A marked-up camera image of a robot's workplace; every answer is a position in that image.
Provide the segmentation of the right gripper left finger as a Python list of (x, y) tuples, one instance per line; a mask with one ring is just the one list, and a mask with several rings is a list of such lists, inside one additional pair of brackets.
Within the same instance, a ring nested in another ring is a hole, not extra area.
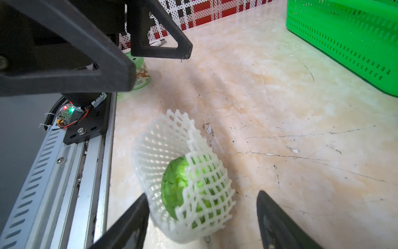
[(148, 200), (142, 194), (90, 249), (142, 249), (149, 216)]

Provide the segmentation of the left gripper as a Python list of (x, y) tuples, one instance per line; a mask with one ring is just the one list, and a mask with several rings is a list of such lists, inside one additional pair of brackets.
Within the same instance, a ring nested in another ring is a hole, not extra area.
[[(1, 96), (130, 91), (136, 57), (187, 60), (193, 44), (159, 1), (1, 1)], [(176, 47), (154, 44), (165, 36)]]

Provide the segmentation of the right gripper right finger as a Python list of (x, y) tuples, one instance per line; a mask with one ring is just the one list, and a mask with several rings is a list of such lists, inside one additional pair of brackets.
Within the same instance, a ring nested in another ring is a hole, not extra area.
[(297, 223), (263, 190), (257, 196), (257, 217), (265, 249), (320, 249)]

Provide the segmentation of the green custard apple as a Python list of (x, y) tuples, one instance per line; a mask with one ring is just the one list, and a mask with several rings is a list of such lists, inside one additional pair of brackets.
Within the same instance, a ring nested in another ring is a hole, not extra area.
[(226, 216), (225, 168), (211, 155), (172, 160), (162, 177), (161, 200), (170, 217), (192, 229), (215, 226)]

